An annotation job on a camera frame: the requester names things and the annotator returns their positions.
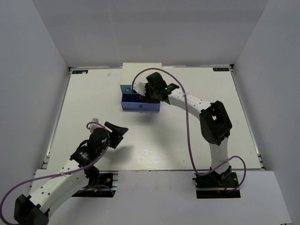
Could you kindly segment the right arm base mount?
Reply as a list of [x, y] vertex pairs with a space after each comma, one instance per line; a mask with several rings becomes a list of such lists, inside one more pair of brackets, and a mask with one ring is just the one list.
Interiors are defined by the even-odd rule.
[[195, 174], [192, 180], [195, 183], [197, 199], [241, 198], [239, 188], [235, 189], [239, 185], [235, 172], [231, 172], [221, 184], [214, 180], [211, 174], [207, 176]]

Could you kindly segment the light blue small drawer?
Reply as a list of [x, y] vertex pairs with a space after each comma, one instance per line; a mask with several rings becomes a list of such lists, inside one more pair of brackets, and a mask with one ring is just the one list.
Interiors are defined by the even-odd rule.
[[136, 92], [132, 90], [131, 85], [120, 85], [122, 94], [135, 94]]

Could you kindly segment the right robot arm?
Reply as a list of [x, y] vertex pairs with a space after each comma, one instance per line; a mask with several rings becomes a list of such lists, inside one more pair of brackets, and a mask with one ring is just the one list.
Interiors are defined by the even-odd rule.
[[212, 183], [217, 187], [224, 186], [232, 167], [228, 158], [228, 138], [232, 123], [224, 104], [220, 101], [206, 102], [188, 94], [180, 81], [167, 84], [162, 78], [162, 69], [155, 68], [154, 73], [146, 77], [147, 82], [132, 81], [131, 89], [147, 100], [159, 100], [179, 107], [186, 112], [187, 146], [190, 159], [193, 159], [189, 115], [195, 116], [200, 122], [201, 134], [210, 147], [210, 171], [198, 173], [198, 176], [211, 175]]

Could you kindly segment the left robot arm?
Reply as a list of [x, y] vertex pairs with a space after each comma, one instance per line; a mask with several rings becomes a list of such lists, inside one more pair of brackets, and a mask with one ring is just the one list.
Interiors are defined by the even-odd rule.
[[49, 177], [39, 189], [15, 201], [14, 219], [20, 225], [46, 225], [53, 213], [71, 196], [82, 189], [103, 185], [94, 164], [108, 148], [115, 149], [128, 131], [109, 122], [102, 126], [87, 124], [90, 136], [82, 141], [60, 170]]

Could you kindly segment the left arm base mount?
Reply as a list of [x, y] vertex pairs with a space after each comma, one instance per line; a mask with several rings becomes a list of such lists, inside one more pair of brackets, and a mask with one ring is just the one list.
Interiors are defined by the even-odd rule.
[[100, 172], [98, 182], [93, 187], [84, 187], [72, 197], [113, 198], [118, 185], [118, 172]]

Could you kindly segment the purple-blue wide drawer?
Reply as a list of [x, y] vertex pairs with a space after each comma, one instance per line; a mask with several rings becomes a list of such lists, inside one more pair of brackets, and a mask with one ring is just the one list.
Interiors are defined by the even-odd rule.
[[139, 94], [122, 94], [121, 107], [125, 111], [160, 111], [160, 101], [142, 100]]

